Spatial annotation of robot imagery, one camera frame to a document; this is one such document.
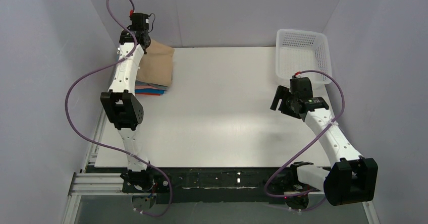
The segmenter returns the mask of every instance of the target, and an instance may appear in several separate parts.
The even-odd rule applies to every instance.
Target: folded cloth
[[[159,89],[151,85],[135,85],[135,89]]]
[[[137,80],[169,87],[172,83],[174,49],[152,39],[146,51],[140,61]]]
[[[154,93],[154,94],[164,94],[164,90],[161,89],[136,89],[135,93]]]
[[[144,94],[144,95],[155,95],[155,96],[160,96],[161,94],[155,94],[155,93],[135,93],[135,94]]]
[[[167,90],[168,89],[168,87],[164,86],[164,85],[149,84],[149,83],[141,82],[141,81],[138,81],[138,80],[135,81],[135,88],[140,87],[140,86],[152,86],[152,87],[155,87],[157,89],[163,89],[163,90]]]

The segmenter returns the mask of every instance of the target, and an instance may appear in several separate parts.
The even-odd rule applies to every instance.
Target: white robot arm
[[[101,93],[101,103],[111,123],[118,129],[122,137],[125,150],[137,155],[135,146],[135,134],[144,117],[143,106],[135,98],[135,80],[145,49],[150,45],[148,36],[148,15],[143,13],[131,13],[132,24],[128,29],[137,38],[137,46],[134,52],[116,66],[115,76],[108,92]],[[132,36],[125,30],[122,31],[118,48],[119,59],[125,57],[134,47]],[[139,157],[146,162],[148,158],[144,153]],[[147,169],[147,165],[127,155],[128,170],[141,172]]]
[[[290,89],[278,86],[271,109],[302,119],[315,133],[320,134],[331,122],[332,114],[322,97],[313,97],[309,78],[290,79]],[[364,158],[346,139],[337,123],[327,129],[319,142],[330,161],[331,170],[316,167],[310,162],[295,162],[291,168],[296,181],[311,185],[326,195],[332,205],[370,201],[373,199],[378,165],[372,158]]]

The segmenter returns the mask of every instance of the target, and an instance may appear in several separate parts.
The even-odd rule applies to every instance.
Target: white wall
[[[381,223],[428,214],[428,0],[340,0],[324,33],[342,85],[345,134],[379,165]],[[337,90],[329,86],[335,110]]]
[[[126,0],[111,0],[119,18],[129,15]],[[322,32],[339,0],[134,0],[137,11],[155,13],[155,40],[170,46],[275,45],[278,29]],[[113,41],[120,27],[105,0],[92,0]]]
[[[0,223],[59,223],[88,143],[64,113],[68,87],[112,63],[115,46],[90,0],[0,0]],[[77,86],[71,115],[86,135],[110,72]]]

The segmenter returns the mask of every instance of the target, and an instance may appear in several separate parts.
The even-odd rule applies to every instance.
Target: glass panel
[[[260,202],[174,203],[165,216],[153,218],[134,212],[131,199],[131,196],[82,196],[75,224],[368,223],[361,203],[331,206],[325,201],[317,209],[301,214],[268,207]],[[134,205],[139,205],[138,202],[144,204],[140,201],[134,198]],[[155,205],[150,211],[159,213],[164,207]]]

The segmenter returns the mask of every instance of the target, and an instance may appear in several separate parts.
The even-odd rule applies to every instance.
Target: white tabletop
[[[302,120],[270,110],[276,88],[274,47],[178,48],[165,95],[137,95],[140,152],[158,167],[281,166],[315,135]],[[330,105],[325,87],[314,96]],[[101,142],[123,148],[108,120]],[[330,165],[318,142],[299,160]],[[127,159],[101,147],[95,166],[126,167]]]

